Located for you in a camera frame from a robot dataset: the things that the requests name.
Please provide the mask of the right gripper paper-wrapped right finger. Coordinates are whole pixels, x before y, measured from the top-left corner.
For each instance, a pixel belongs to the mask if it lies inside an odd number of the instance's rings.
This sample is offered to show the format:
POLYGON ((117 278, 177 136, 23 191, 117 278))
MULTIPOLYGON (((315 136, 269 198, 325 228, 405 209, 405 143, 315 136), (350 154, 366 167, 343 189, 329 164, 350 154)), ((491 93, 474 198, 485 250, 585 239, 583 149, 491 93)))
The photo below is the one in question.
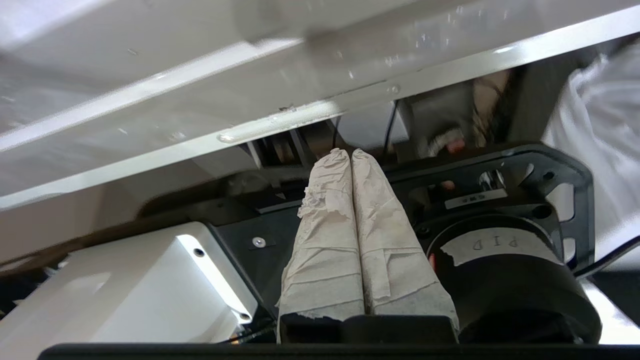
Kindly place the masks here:
POLYGON ((352 153, 353 198, 366 308, 373 315, 457 321, 402 204, 372 155, 352 153))

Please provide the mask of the right gripper paper-wrapped left finger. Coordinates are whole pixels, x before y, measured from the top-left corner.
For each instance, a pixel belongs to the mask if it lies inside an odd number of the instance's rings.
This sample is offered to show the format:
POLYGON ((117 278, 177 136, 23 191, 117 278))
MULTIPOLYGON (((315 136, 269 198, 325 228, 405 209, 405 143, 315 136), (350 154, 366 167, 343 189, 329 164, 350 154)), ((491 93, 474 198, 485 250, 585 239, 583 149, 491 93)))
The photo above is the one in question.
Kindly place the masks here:
POLYGON ((345 321, 365 313, 351 161, 334 148, 311 169, 281 276, 279 317, 345 321))

